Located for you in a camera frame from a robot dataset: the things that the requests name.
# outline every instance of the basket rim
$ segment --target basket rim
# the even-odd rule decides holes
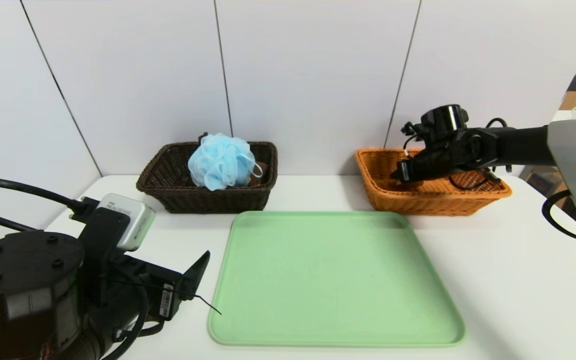
[[[411,150],[422,150],[422,148],[413,148]],[[354,158],[359,165],[359,170],[361,170],[361,176],[363,177],[363,182],[366,184],[367,187],[370,187],[370,191],[372,193],[378,194],[382,197],[392,197],[396,196],[399,199],[424,199],[424,198],[433,198],[437,199],[438,197],[442,198],[451,198],[451,199],[503,199],[508,198],[510,195],[513,194],[512,189],[510,186],[506,184],[505,181],[501,180],[498,184],[499,187],[502,189],[498,189],[495,191],[465,191],[461,189],[455,189],[451,192],[438,192],[438,191],[390,191],[382,189],[381,187],[377,186],[374,178],[370,176],[368,172],[368,168],[364,163],[363,159],[361,158],[362,154],[365,153],[401,153],[403,152],[402,148],[361,148],[357,150],[354,154]]]
[[[184,192],[186,194],[192,192],[192,193],[199,195],[202,193],[215,194],[217,192],[259,193],[259,192],[269,191],[270,189],[272,189],[275,186],[275,183],[277,182],[277,166],[279,164],[278,159],[277,159],[277,146],[275,146],[275,144],[270,142],[270,141],[247,141],[247,143],[249,145],[263,145],[263,146],[269,146],[270,147],[270,154],[272,156],[272,158],[270,159],[272,164],[268,164],[268,169],[270,170],[270,178],[268,179],[268,181],[266,181],[263,184],[254,185],[254,186],[242,186],[242,187],[229,186],[229,187],[226,187],[226,189],[219,189],[219,190],[215,190],[215,191],[210,191],[205,186],[151,186],[151,185],[146,185],[146,182],[147,182],[148,178],[151,176],[151,173],[153,172],[154,169],[156,169],[156,167],[158,166],[160,161],[162,161],[162,157],[170,148],[177,148],[177,147],[181,147],[181,146],[190,146],[190,145],[192,145],[192,146],[198,145],[197,141],[185,141],[185,142],[169,143],[169,144],[162,146],[162,148],[160,148],[160,150],[148,162],[148,164],[146,165],[144,170],[139,175],[139,178],[137,179],[137,190],[140,192],[144,192],[146,194],[149,194],[149,195],[155,194],[155,193],[158,193],[158,195],[166,195],[166,194],[174,195],[173,192],[176,192],[176,193]]]

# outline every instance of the barcode sticker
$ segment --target barcode sticker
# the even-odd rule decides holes
[[[161,305],[159,306],[159,314],[167,318],[170,314],[170,306],[172,305],[172,290],[170,284],[164,284],[164,291],[161,293]]]

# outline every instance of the white wall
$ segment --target white wall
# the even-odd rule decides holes
[[[423,0],[402,84],[419,0],[24,3],[103,174],[229,134],[225,80],[234,135],[275,142],[282,174],[347,174],[447,103],[470,126],[544,125],[576,70],[572,0]]]
[[[546,125],[575,72],[574,0],[423,0],[386,146],[446,104],[462,105],[470,127]]]
[[[20,2],[0,0],[0,178],[75,198],[98,177]],[[0,189],[0,216],[18,223],[43,228],[62,208]]]
[[[359,173],[384,146],[419,0],[217,0],[233,134],[280,174]]]
[[[164,145],[231,134],[212,0],[25,0],[103,175]]]

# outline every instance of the wicker basket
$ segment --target wicker basket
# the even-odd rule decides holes
[[[270,142],[249,142],[254,159],[268,165],[256,186],[210,191],[190,178],[188,160],[199,143],[172,143],[150,160],[137,180],[137,189],[153,196],[173,214],[238,214],[263,210],[277,181],[277,148]]]
[[[409,150],[411,155],[419,150]],[[448,178],[424,181],[418,187],[402,188],[391,178],[397,162],[406,159],[403,150],[391,148],[364,148],[355,153],[363,185],[376,210],[417,215],[471,215],[477,210],[513,192],[505,183],[487,182],[473,190],[461,190]],[[453,180],[469,187],[484,180],[479,171],[454,175]]]

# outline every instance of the light green plastic tray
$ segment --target light green plastic tray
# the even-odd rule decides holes
[[[459,312],[405,218],[392,212],[238,215],[211,337],[238,346],[448,347]]]

